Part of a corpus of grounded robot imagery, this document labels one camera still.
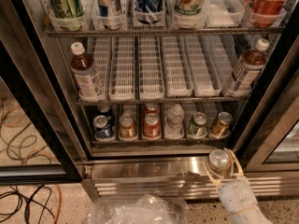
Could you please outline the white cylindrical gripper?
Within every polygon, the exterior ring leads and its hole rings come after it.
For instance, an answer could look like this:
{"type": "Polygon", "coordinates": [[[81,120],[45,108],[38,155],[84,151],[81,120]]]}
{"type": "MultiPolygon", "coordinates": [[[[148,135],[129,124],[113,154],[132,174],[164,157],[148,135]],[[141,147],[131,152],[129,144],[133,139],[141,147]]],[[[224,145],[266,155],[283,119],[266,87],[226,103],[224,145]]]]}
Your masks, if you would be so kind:
{"type": "Polygon", "coordinates": [[[206,161],[203,163],[209,180],[217,189],[221,203],[230,215],[244,215],[250,211],[256,211],[258,202],[249,181],[243,178],[244,173],[239,160],[231,149],[226,148],[224,151],[231,161],[229,176],[237,179],[223,185],[224,177],[215,173],[206,161]]]}

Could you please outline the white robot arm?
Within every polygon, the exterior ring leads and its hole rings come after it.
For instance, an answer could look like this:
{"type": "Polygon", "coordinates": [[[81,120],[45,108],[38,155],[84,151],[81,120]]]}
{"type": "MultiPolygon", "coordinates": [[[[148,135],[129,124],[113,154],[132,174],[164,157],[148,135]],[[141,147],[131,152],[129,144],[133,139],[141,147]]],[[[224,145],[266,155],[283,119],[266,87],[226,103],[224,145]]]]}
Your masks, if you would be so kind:
{"type": "Polygon", "coordinates": [[[253,188],[231,149],[211,151],[204,168],[233,224],[273,224],[262,213],[253,188]]]}

